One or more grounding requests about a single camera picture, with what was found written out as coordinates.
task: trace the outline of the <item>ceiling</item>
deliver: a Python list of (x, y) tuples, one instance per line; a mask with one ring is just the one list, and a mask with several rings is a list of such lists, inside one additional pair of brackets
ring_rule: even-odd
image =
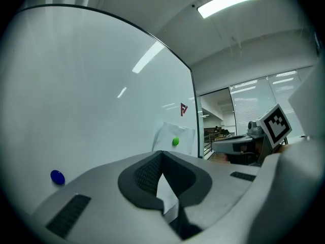
[(295, 0), (247, 1), (204, 19), (197, 7), (208, 1), (103, 0), (100, 9), (152, 33), (189, 66), (249, 39), (308, 27)]
[(201, 99), (202, 98), (204, 98), (210, 106), (213, 106), (215, 109), (221, 110), (221, 114), (223, 117), (226, 114), (232, 113), (234, 111), (231, 95), (228, 88), (201, 96)]

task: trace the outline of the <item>wall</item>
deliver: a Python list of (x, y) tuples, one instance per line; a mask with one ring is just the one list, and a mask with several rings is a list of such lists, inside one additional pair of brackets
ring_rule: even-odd
[[(160, 45), (133, 71), (156, 43), (90, 10), (15, 15), (0, 43), (0, 175), (13, 205), (31, 214), (60, 189), (52, 170), (68, 184), (93, 167), (152, 151), (163, 122), (195, 130), (191, 154), (198, 156), (190, 70)], [(180, 103), (188, 106), (183, 116)]]
[(207, 116), (203, 118), (204, 128), (215, 128), (216, 126), (221, 127), (222, 120), (216, 116)]
[(201, 106), (203, 109), (215, 115), (219, 119), (221, 120), (223, 119), (222, 111), (217, 104), (216, 97), (213, 94), (204, 95), (201, 96), (200, 98), (201, 98)]
[(236, 122), (233, 112), (223, 113), (223, 122), (221, 123), (222, 129), (227, 129), (230, 133), (236, 135)]
[(324, 54), (301, 86), (289, 98), (289, 103), (302, 125), (305, 135), (313, 138), (325, 135), (325, 61)]
[(197, 94), (315, 64), (313, 38), (300, 34), (296, 31), (253, 39), (241, 43), (241, 51), (236, 45), (205, 58), (191, 67)]

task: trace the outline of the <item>red logo sticker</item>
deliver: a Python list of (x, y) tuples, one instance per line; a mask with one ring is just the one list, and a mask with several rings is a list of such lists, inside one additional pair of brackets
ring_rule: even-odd
[(187, 106), (185, 106), (183, 103), (181, 103), (181, 116), (183, 116), (183, 114), (185, 114), (187, 110)]

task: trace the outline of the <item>glass wall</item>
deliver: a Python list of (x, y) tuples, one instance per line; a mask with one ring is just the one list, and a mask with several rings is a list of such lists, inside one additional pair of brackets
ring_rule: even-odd
[(276, 104), (266, 78), (233, 85), (230, 91), (235, 110), (237, 135), (246, 134), (248, 122), (257, 119)]
[(230, 86), (237, 134), (246, 134), (249, 121), (256, 120), (279, 103), (292, 127), (292, 132), (287, 137), (288, 142), (300, 141), (304, 132), (288, 98), (311, 70), (312, 67), (306, 67)]
[(200, 141), (204, 139), (204, 159), (208, 159), (214, 153), (211, 149), (212, 141), (236, 134), (234, 108), (229, 89), (200, 96), (200, 107), (199, 117), (203, 119), (203, 125), (199, 122), (201, 134), (204, 128), (204, 137), (200, 134)]
[(204, 124), (202, 117), (202, 106), (201, 106), (201, 97), (197, 97), (197, 105), (198, 105), (198, 116), (199, 116), (199, 133), (200, 133), (200, 157), (204, 156)]

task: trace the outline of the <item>white paper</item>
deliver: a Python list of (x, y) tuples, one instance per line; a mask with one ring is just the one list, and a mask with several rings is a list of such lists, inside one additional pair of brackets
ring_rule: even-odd
[[(191, 155), (194, 136), (194, 129), (179, 127), (164, 122), (153, 142), (152, 151), (175, 151), (181, 154)], [(175, 137), (179, 138), (179, 144), (173, 146), (172, 143)]]
[(169, 186), (164, 175), (161, 176), (158, 182), (157, 198), (164, 202), (164, 214), (178, 203), (178, 198)]

